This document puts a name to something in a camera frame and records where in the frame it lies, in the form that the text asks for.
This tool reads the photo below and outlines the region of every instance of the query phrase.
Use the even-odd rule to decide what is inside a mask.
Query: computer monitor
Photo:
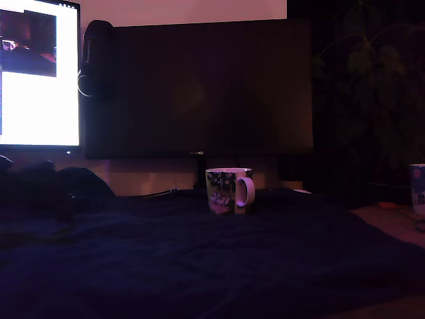
[[[82,102],[89,158],[312,151],[308,21],[116,27],[112,34],[106,41],[115,60],[106,68],[115,96]],[[90,61],[102,59],[92,49]]]
[[[0,149],[79,146],[80,5],[0,1]]]

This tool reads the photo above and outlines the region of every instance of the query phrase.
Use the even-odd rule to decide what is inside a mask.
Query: wall
[[[80,0],[80,4],[83,33],[94,19],[124,26],[286,18],[286,0]],[[195,182],[193,159],[88,161],[78,152],[2,154],[14,160],[16,168],[40,160],[52,160],[57,169],[87,167],[107,181],[117,195],[141,195],[173,187],[187,189]],[[277,186],[276,159],[242,158],[240,162],[254,169],[257,188]],[[216,158],[207,165],[234,166],[235,160]]]

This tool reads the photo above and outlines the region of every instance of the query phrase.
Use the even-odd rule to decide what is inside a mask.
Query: dark cloth
[[[54,170],[43,161],[20,171],[0,171],[0,208],[20,205],[27,209],[60,209],[69,197],[114,197],[100,177],[86,168]]]
[[[425,253],[286,189],[248,215],[204,191],[0,212],[0,314],[23,318],[312,318],[423,294]]]

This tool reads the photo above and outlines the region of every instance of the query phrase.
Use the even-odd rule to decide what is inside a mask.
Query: patterned mug
[[[254,202],[255,186],[250,168],[214,168],[205,171],[208,204],[217,215],[245,214]]]
[[[412,203],[415,213],[425,215],[425,164],[410,166]]]

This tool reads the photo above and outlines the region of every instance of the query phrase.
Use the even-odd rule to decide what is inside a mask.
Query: window on screen
[[[77,146],[77,10],[0,1],[0,36],[0,144]]]

